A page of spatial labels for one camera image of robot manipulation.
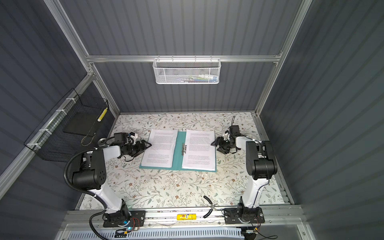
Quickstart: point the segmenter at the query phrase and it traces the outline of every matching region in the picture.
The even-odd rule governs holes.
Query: gray wall
[[[384,1],[314,1],[261,118],[317,239],[382,239]]]
[[[42,1],[0,1],[0,173],[85,76]]]
[[[61,3],[91,55],[273,55],[300,0]]]
[[[255,110],[274,63],[222,63],[218,84],[157,84],[152,63],[96,63],[121,112]]]
[[[43,1],[0,1],[0,173],[85,74]],[[63,168],[32,159],[0,200],[0,239],[54,238],[79,197],[65,185]]]
[[[275,55],[300,2],[61,1],[90,55]],[[150,63],[96,66],[121,112],[240,111],[273,63],[223,63],[219,84],[193,86],[156,84]]]

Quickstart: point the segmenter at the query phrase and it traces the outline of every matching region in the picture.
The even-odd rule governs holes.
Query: black wire mesh basket
[[[98,139],[106,137],[100,125],[108,111],[106,99],[76,95],[24,145],[43,160],[67,162],[73,154],[97,147]]]

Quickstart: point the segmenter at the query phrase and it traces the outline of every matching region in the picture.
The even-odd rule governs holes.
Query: vent grille
[[[210,228],[152,228],[140,229],[129,233],[126,237],[114,237],[115,230],[99,230],[99,233],[108,239],[161,239],[161,238],[233,238],[244,239],[241,236],[241,229],[235,227],[210,227]],[[68,240],[87,239],[99,240],[99,238],[92,231],[71,231]]]

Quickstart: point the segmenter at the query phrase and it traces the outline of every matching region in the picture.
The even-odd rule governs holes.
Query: teal binder folder
[[[183,155],[181,155],[181,153],[182,153],[183,143],[185,143],[186,135],[187,135],[187,132],[177,132],[175,151],[173,153],[172,167],[145,167],[145,166],[142,166],[140,163],[139,168],[142,168],[142,169],[164,169],[164,170],[184,170],[184,171],[197,171],[197,172],[216,172],[217,171],[216,151],[215,151],[215,170],[214,171],[181,168],[182,163],[183,163]]]

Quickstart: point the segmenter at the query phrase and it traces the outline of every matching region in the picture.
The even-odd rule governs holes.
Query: white wire mesh basket
[[[158,84],[217,84],[221,62],[217,61],[153,61]]]

